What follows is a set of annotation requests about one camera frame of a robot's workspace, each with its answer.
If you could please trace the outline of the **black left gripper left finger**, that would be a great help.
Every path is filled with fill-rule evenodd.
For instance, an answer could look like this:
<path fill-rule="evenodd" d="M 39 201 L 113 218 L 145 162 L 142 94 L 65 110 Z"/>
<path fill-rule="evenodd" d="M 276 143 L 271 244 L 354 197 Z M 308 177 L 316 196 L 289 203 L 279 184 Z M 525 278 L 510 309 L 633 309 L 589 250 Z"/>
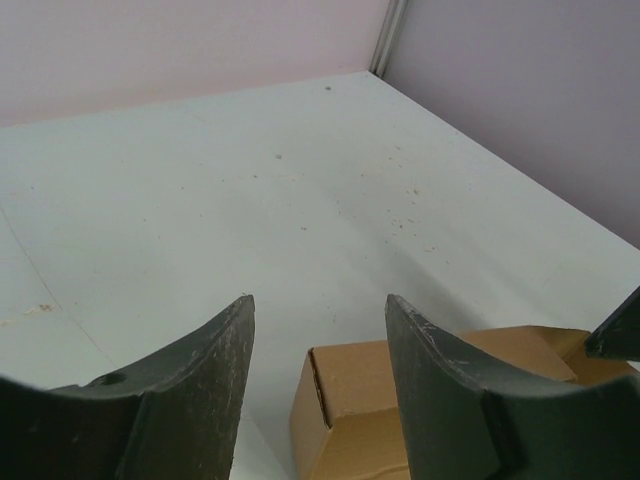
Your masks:
<path fill-rule="evenodd" d="M 254 334 L 254 299 L 244 295 L 84 386 L 2 378 L 2 478 L 229 478 Z"/>

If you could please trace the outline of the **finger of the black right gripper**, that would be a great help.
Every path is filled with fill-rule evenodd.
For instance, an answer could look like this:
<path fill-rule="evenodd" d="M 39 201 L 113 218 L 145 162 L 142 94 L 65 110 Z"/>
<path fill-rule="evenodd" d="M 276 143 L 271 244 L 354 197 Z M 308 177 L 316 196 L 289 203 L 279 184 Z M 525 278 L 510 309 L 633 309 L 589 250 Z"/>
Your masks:
<path fill-rule="evenodd" d="M 607 317 L 585 340 L 593 358 L 638 362 L 640 358 L 640 288 Z"/>

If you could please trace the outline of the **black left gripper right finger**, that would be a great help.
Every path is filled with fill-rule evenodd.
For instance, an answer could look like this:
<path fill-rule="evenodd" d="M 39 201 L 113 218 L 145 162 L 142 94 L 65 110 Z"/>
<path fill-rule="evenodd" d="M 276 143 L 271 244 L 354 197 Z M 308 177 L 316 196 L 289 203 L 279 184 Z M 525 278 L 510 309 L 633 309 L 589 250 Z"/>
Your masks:
<path fill-rule="evenodd" d="M 439 328 L 390 295 L 385 320 L 414 479 L 636 479 L 639 376 L 552 380 Z"/>

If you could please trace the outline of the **brown cardboard box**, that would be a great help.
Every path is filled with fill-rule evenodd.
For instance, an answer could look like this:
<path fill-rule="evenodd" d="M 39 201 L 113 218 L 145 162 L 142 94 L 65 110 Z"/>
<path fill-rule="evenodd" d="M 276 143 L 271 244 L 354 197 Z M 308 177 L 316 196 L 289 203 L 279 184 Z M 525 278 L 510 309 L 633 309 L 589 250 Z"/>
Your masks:
<path fill-rule="evenodd" d="M 621 360 L 587 357 L 587 331 L 518 326 L 461 339 L 516 367 L 593 386 L 634 372 Z M 410 473 L 386 341 L 311 348 L 290 414 L 300 479 L 408 479 Z"/>

